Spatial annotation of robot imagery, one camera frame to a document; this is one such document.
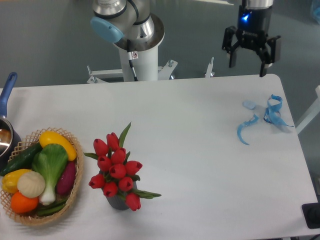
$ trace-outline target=purple eggplant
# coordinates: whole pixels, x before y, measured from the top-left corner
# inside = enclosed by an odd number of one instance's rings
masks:
[[[56,193],[59,195],[67,195],[74,187],[76,180],[76,164],[74,161],[69,161],[56,184]]]

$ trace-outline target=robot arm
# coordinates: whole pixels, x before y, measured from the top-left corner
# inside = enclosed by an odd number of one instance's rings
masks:
[[[158,79],[158,45],[165,29],[150,0],[93,0],[93,30],[119,49],[123,79]]]
[[[242,0],[238,12],[238,24],[225,29],[222,49],[230,54],[229,67],[236,65],[238,47],[253,50],[261,60],[260,77],[280,58],[281,37],[269,37],[268,30],[273,0]],[[237,42],[232,45],[233,36]]]
[[[91,20],[93,30],[104,40],[117,43],[124,36],[133,38],[134,25],[146,23],[150,18],[149,0],[94,0]],[[135,32],[136,38],[141,32]]]

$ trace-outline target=pot handle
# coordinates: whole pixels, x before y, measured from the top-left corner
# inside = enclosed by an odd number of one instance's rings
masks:
[[[7,103],[12,89],[16,83],[18,74],[16,72],[11,72],[8,79],[5,82],[4,88],[0,95],[0,116],[3,118],[7,117]]]

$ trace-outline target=saucepan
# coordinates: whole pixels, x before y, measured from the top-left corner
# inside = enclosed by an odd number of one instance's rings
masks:
[[[0,95],[0,171],[5,168],[11,153],[15,150],[21,138],[7,118],[7,104],[12,89],[17,80],[17,73],[11,72]]]

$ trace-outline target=bok choy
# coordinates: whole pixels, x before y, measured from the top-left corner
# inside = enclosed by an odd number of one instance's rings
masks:
[[[45,180],[45,189],[39,196],[39,202],[43,205],[49,205],[56,200],[55,187],[67,162],[68,154],[59,144],[45,146],[33,159],[32,169]]]

